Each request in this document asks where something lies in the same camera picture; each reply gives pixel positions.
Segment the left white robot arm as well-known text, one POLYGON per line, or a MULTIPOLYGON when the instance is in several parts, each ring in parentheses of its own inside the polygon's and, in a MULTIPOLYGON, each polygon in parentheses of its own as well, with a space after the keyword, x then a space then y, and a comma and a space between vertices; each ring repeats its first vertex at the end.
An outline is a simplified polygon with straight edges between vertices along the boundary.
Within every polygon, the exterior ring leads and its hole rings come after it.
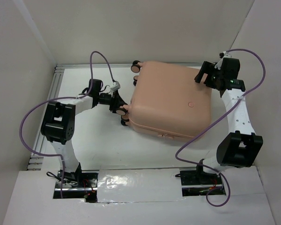
POLYGON ((114 82, 110 94, 101 90, 103 85, 101 80, 90 80, 89 85, 92 88, 85 89, 87 92, 85 97, 79 96, 62 102, 50 101, 41 126, 42 135, 52 144, 56 153, 62 155, 60 173, 64 173, 67 183, 72 187, 78 187, 83 182, 81 164, 75 156, 71 141, 74 135, 75 116, 101 104, 108 105, 112 113, 120 115, 123 126, 129 121, 128 111, 124 108, 126 103, 118 92, 119 82, 114 82))

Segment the pink suitcase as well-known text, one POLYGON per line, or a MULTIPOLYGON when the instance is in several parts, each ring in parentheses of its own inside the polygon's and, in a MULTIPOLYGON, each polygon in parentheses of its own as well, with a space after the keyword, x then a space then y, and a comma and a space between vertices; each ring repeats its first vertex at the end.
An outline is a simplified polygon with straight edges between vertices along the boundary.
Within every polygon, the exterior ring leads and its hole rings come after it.
POLYGON ((211 124, 211 88, 196 83, 199 69, 157 61, 134 61, 135 89, 116 110, 137 132, 190 141, 211 124))

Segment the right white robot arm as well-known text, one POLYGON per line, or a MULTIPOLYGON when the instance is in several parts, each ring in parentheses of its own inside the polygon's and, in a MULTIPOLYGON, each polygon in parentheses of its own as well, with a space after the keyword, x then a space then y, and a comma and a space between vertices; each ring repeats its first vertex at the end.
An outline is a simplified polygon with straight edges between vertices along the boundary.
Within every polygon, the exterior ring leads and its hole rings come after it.
POLYGON ((239 70, 240 61, 223 53, 218 63, 205 61, 194 78, 200 83, 203 75, 207 75, 203 83, 219 91, 228 113, 228 135, 217 147, 216 155, 201 160, 195 172, 195 179, 200 184, 207 183, 211 174, 252 166, 263 145, 263 138, 256 134, 250 122, 245 85, 237 78, 239 70))

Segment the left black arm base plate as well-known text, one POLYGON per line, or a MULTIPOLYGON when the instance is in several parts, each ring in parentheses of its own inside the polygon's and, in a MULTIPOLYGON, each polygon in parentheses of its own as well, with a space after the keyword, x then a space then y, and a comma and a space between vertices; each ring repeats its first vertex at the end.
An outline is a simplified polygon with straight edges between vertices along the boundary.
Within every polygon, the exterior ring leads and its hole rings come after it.
POLYGON ((78 181, 64 178, 61 197, 61 174, 47 172, 48 177, 54 178, 53 199, 83 199, 86 203, 97 202, 98 172, 82 172, 78 181))

